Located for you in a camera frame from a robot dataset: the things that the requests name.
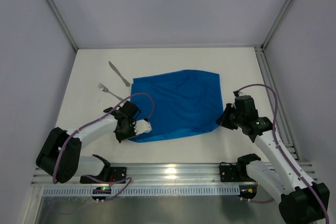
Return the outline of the blue cloth napkin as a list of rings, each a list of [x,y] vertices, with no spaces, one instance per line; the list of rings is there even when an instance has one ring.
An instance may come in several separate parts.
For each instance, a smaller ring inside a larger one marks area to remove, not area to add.
[[[132,138],[145,143],[209,133],[223,113],[220,75],[181,70],[139,77],[131,86],[131,102],[147,118],[152,131]]]

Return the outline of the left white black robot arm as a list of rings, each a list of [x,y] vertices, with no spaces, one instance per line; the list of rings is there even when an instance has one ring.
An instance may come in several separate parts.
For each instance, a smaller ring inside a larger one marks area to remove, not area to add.
[[[104,110],[104,118],[88,123],[84,129],[52,129],[36,158],[36,166],[53,178],[53,183],[66,183],[74,176],[80,182],[93,183],[96,179],[109,182],[110,166],[103,157],[92,154],[82,156],[81,151],[90,143],[107,134],[114,134],[118,142],[136,136],[136,116],[140,109],[132,102],[114,109]]]

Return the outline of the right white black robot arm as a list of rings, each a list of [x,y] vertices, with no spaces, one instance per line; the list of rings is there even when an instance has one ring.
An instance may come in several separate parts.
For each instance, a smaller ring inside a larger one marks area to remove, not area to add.
[[[236,96],[226,104],[216,123],[230,130],[241,129],[268,158],[269,168],[256,154],[247,154],[229,167],[241,181],[255,181],[278,204],[285,223],[330,222],[328,204],[330,191],[324,183],[316,183],[291,156],[275,125],[260,117],[249,95]]]

